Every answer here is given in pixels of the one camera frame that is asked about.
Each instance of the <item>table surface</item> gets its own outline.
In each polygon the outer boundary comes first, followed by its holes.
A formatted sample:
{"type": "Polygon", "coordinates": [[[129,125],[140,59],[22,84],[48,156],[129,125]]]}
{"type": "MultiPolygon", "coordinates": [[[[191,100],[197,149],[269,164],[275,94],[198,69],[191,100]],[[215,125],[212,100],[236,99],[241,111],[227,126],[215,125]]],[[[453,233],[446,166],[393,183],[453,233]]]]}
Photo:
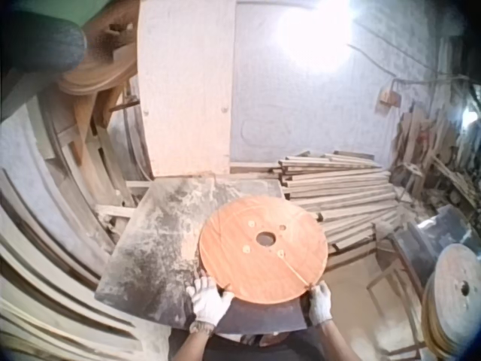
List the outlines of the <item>table surface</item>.
{"type": "Polygon", "coordinates": [[[419,299],[444,248],[461,243],[481,255],[481,240],[458,209],[447,205],[438,213],[419,225],[408,223],[393,239],[419,299]]]}
{"type": "MultiPolygon", "coordinates": [[[[185,282],[198,268],[198,237],[221,205],[243,196],[283,197],[278,180],[212,177],[153,182],[130,219],[101,278],[95,298],[137,317],[186,329],[193,320],[185,282]]],[[[277,305],[234,299],[221,333],[259,334],[307,327],[306,295],[277,305]]]]}

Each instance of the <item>wristwatch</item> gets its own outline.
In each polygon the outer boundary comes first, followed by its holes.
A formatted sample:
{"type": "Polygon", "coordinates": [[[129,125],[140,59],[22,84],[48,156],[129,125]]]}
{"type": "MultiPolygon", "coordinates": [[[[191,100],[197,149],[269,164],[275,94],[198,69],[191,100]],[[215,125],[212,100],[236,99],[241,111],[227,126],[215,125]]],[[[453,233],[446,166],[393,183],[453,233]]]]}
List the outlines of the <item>wristwatch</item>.
{"type": "Polygon", "coordinates": [[[211,337],[213,335],[213,331],[216,327],[212,323],[207,323],[203,321],[194,321],[190,324],[189,332],[190,333],[198,333],[202,332],[207,336],[211,337]]]}

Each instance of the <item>forearm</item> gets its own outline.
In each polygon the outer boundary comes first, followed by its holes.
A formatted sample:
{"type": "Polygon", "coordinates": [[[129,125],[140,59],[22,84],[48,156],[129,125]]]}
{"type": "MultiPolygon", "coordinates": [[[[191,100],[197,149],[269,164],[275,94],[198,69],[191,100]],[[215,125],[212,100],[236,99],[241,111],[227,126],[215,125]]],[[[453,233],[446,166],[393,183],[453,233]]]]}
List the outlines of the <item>forearm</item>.
{"type": "Polygon", "coordinates": [[[174,361],[202,361],[209,336],[203,332],[192,333],[174,357],[174,361]]]}
{"type": "Polygon", "coordinates": [[[352,348],[346,343],[333,320],[327,320],[317,326],[321,345],[328,359],[339,361],[361,361],[352,348]]]}

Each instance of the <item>white work glove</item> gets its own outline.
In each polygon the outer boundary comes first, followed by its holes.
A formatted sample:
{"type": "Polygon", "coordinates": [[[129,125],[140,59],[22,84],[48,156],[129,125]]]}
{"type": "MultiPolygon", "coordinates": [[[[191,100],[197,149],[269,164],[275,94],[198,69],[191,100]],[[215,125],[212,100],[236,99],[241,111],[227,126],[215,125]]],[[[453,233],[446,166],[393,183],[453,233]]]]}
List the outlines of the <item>white work glove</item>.
{"type": "Polygon", "coordinates": [[[309,317],[314,326],[332,320],[331,291],[324,281],[310,289],[309,317]]]}
{"type": "Polygon", "coordinates": [[[217,291],[216,281],[201,271],[199,278],[195,274],[194,287],[186,288],[194,306],[195,319],[217,326],[231,305],[234,293],[225,291],[222,297],[217,291]]]}

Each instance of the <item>orange wooden disc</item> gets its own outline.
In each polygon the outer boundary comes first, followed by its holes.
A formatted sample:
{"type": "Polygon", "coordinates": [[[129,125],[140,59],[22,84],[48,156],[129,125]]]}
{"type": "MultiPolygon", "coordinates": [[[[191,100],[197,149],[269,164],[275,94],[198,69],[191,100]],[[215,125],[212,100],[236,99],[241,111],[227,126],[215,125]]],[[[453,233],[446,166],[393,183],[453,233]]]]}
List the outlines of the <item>orange wooden disc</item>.
{"type": "Polygon", "coordinates": [[[321,278],[328,258],[322,227],[308,212],[265,196],[235,200],[212,214],[199,251],[219,286],[259,304],[299,297],[321,278]]]}

